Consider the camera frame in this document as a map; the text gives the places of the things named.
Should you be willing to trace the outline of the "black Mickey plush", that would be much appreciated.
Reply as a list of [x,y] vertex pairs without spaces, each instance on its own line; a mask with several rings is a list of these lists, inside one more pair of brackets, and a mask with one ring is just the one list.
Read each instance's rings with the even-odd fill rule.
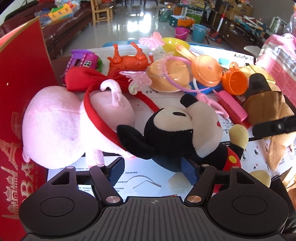
[[183,108],[169,106],[154,113],[143,133],[132,126],[118,125],[117,136],[123,147],[172,172],[181,170],[182,158],[221,171],[240,167],[249,141],[247,129],[233,125],[229,130],[230,144],[222,144],[223,129],[213,108],[190,94],[183,95],[180,103]]

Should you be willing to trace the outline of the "pink toy knife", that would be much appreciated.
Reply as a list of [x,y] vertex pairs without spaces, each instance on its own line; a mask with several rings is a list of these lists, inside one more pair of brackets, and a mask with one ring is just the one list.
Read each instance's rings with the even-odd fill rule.
[[213,92],[217,95],[219,100],[223,101],[236,114],[240,121],[244,121],[247,118],[247,112],[231,94],[225,90],[221,90],[220,92],[213,90]]

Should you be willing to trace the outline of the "white instruction sheet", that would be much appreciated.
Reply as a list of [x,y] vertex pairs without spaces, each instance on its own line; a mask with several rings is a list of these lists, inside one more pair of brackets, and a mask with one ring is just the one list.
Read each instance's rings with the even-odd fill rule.
[[[203,50],[207,52],[209,50],[214,53],[215,57],[223,57],[223,54],[228,54],[229,60],[230,55],[237,55],[238,53],[226,51],[217,48],[202,47],[202,46],[191,46],[192,50]],[[111,54],[111,47],[90,49],[92,52],[102,57],[103,63],[107,64],[107,54]],[[160,111],[160,117],[156,117],[157,124],[160,127],[164,127],[164,124],[175,123],[177,127],[180,127],[183,122],[187,124],[189,116],[185,113],[185,108],[180,104],[180,99],[184,95],[183,92],[174,93],[162,93],[145,87],[142,93],[152,99],[152,101],[160,108],[164,108]],[[144,104],[141,100],[134,98],[133,96],[126,97],[135,112],[135,128],[144,133],[145,124],[148,119],[153,115],[153,111]],[[229,145],[229,130],[234,123],[229,123],[221,115],[217,115],[219,123],[223,129],[223,135],[221,138],[222,145]],[[295,151],[287,147],[285,154],[280,161],[279,166],[275,171],[270,169],[266,162],[267,151],[269,149],[269,140],[254,140],[249,141],[246,148],[243,151],[240,164],[241,167],[248,173],[253,172],[269,174],[270,178],[280,176],[284,180],[284,185],[288,185],[292,180],[292,174],[295,174]],[[74,166],[76,171],[88,171],[86,157],[81,157],[79,160],[70,164]],[[125,160],[125,171],[122,176],[115,184],[115,190],[121,195],[123,200],[126,200],[128,196],[181,196],[182,199],[188,194],[192,185],[185,178],[184,174],[180,174],[181,164],[180,159],[175,161],[173,159],[160,159],[157,157],[154,159],[141,159],[133,157]]]

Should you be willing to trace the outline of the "orange toy cup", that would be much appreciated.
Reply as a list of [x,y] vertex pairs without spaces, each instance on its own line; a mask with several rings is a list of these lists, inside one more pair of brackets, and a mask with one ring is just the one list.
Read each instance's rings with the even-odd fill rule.
[[221,79],[223,89],[231,95],[243,95],[248,88],[248,80],[245,74],[239,70],[236,62],[231,62]]

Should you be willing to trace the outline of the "pink patterned bag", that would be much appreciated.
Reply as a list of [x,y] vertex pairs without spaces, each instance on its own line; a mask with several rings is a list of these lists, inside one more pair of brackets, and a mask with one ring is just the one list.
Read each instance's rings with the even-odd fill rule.
[[295,105],[295,36],[272,35],[263,44],[255,65],[265,69],[276,85]]

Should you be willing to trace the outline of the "pink butterfly headband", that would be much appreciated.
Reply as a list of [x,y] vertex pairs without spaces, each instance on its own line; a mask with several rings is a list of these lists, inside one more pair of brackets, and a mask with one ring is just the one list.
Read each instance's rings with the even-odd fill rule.
[[128,78],[130,94],[136,95],[145,86],[163,93],[198,93],[205,90],[190,86],[190,73],[184,58],[167,52],[155,61],[152,53],[147,57],[137,44],[132,42],[131,45],[137,51],[135,55],[121,56],[118,47],[114,45],[114,59],[110,61],[111,67],[120,70],[119,73]]

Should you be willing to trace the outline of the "red bow headband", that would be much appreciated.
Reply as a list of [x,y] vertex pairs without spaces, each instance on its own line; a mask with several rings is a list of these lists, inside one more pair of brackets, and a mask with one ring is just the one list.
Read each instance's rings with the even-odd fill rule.
[[159,110],[159,107],[149,97],[142,93],[143,87],[152,84],[152,81],[144,71],[116,70],[110,75],[104,75],[92,68],[74,66],[65,74],[65,83],[68,91],[85,92],[83,105],[87,116],[90,118],[94,126],[113,144],[123,148],[117,133],[108,126],[106,121],[104,121],[97,113],[91,103],[91,97],[95,94],[106,92],[106,89],[108,88],[107,83],[111,80],[115,82],[115,87],[118,88],[121,93],[135,96],[135,98],[144,102],[153,112]]

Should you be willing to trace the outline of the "orange toy bowl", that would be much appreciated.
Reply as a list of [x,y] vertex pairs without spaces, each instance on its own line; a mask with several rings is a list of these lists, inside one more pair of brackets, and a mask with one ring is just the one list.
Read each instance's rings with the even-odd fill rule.
[[155,61],[147,70],[147,75],[152,81],[150,88],[163,93],[190,89],[187,64],[188,60],[175,56]]

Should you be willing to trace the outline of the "orange toy crab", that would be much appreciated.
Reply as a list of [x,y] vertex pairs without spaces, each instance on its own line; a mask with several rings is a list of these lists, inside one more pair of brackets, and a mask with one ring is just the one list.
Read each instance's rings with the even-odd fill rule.
[[108,75],[118,70],[120,71],[145,71],[148,66],[154,62],[152,53],[149,53],[150,63],[148,62],[147,56],[143,53],[142,48],[138,47],[135,42],[131,42],[131,45],[136,49],[135,55],[120,56],[118,51],[118,44],[114,43],[114,56],[108,57],[109,71]]

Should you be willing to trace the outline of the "teal plastic bucket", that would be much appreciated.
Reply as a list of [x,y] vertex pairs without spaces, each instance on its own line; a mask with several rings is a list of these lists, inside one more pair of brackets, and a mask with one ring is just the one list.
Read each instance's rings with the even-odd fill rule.
[[200,24],[194,24],[193,30],[192,30],[192,41],[202,44],[207,32],[208,32],[208,29],[206,26],[203,26]]

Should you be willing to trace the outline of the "red gift box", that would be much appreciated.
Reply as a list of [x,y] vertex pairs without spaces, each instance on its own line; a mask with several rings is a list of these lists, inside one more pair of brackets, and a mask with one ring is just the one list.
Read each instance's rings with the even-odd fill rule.
[[1,240],[25,236],[20,205],[47,180],[45,168],[23,160],[22,122],[34,95],[56,84],[38,18],[1,37]]

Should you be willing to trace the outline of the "yellow plastic bowl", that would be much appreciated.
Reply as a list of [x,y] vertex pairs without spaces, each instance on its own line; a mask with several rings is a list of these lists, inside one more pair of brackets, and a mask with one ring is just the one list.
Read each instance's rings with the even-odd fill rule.
[[172,38],[172,37],[164,37],[163,38],[163,42],[165,43],[163,45],[163,49],[165,52],[173,52],[174,56],[178,56],[178,57],[182,57],[182,55],[180,53],[178,53],[178,51],[176,50],[177,45],[182,45],[184,46],[187,50],[190,49],[190,45],[180,39],[177,38]]

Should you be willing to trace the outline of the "magenta plastic bucket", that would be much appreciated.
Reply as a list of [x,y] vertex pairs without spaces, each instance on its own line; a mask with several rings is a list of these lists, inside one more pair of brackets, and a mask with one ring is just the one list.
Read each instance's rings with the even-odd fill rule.
[[185,41],[189,34],[189,29],[184,27],[175,27],[175,38]]

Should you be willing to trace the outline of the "dark red leather sofa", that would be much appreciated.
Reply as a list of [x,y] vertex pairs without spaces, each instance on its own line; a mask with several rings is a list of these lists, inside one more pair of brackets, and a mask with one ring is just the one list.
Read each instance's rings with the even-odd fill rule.
[[[44,1],[42,3],[34,1],[32,4],[28,4],[26,8],[21,7],[17,9],[14,16],[1,24],[1,37],[35,18],[35,13],[43,9],[51,10],[55,6],[52,1]],[[74,13],[74,16],[54,21],[42,27],[49,57],[55,59],[62,55],[63,48],[91,21],[91,3],[89,1],[82,1],[80,3],[80,9]]]

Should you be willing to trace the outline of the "wooden chair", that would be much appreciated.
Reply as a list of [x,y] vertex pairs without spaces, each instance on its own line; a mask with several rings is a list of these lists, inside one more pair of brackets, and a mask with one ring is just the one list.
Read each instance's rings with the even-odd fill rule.
[[113,5],[111,3],[102,4],[99,1],[91,0],[92,24],[95,26],[100,22],[110,22],[113,20]]

